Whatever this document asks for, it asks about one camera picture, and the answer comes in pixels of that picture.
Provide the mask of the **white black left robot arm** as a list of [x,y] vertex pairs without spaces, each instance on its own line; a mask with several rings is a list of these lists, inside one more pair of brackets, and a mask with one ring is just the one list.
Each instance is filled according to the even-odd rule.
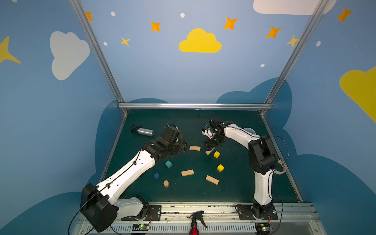
[[168,155],[184,153],[187,143],[181,139],[173,141],[168,147],[150,141],[134,158],[109,178],[93,185],[89,183],[81,193],[79,211],[85,216],[96,232],[106,230],[116,219],[146,216],[148,203],[139,196],[120,202],[123,192],[144,172],[152,168],[159,160]]

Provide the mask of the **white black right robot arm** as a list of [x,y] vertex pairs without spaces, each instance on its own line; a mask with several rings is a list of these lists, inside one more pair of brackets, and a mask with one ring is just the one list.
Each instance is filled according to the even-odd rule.
[[278,156],[270,136],[259,136],[243,129],[231,121],[210,120],[210,127],[204,127],[202,134],[208,139],[205,150],[211,152],[226,139],[232,139],[248,150],[249,164],[255,174],[255,193],[252,216],[255,219],[278,219],[272,198],[272,177]]

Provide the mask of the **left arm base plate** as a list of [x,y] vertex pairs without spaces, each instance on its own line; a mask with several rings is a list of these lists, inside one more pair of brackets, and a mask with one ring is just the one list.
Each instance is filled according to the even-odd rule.
[[144,206],[140,213],[136,216],[126,216],[121,218],[121,221],[159,221],[161,219],[161,205],[146,205]]

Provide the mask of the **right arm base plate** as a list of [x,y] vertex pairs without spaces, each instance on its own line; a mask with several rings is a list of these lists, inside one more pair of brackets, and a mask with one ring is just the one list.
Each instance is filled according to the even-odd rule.
[[273,203],[267,205],[237,204],[235,210],[240,220],[278,220],[278,215]]

